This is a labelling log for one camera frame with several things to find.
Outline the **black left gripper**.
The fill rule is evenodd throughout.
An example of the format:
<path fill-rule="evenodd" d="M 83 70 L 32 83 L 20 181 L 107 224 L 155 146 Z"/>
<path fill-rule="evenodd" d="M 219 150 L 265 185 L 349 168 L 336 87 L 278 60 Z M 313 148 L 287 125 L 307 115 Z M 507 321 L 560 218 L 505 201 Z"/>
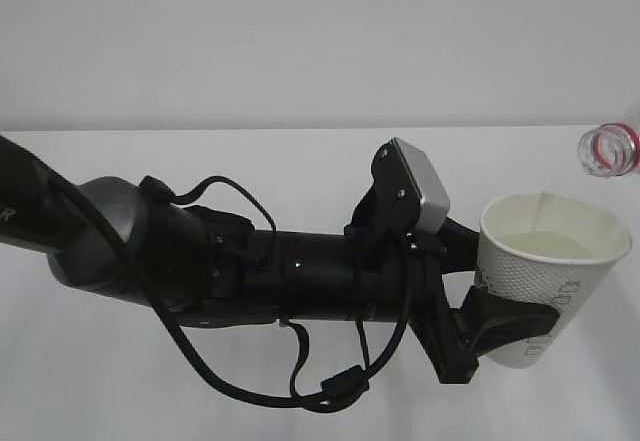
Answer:
<path fill-rule="evenodd" d="M 442 384 L 471 381 L 478 357 L 511 343 L 544 336 L 560 318 L 552 306 L 503 298 L 471 286 L 450 306 L 443 276 L 474 272 L 480 233 L 447 218 L 436 235 L 394 239 L 400 263 L 400 310 L 394 345 L 413 332 Z"/>

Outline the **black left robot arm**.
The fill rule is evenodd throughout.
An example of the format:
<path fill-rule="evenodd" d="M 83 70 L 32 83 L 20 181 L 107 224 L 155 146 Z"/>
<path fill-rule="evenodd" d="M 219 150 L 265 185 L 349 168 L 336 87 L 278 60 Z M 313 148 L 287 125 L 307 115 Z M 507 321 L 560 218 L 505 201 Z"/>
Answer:
<path fill-rule="evenodd" d="M 154 177 L 131 184 L 63 179 L 1 142 L 1 240 L 46 255 L 70 288 L 153 308 L 189 360 L 186 328 L 300 319 L 383 321 L 415 333 L 439 380 L 465 384 L 486 351 L 480 293 L 449 303 L 444 276 L 475 267 L 479 236 L 451 220 L 426 155 L 399 138 L 338 235 L 259 230 L 201 206 L 211 176 L 178 195 Z"/>

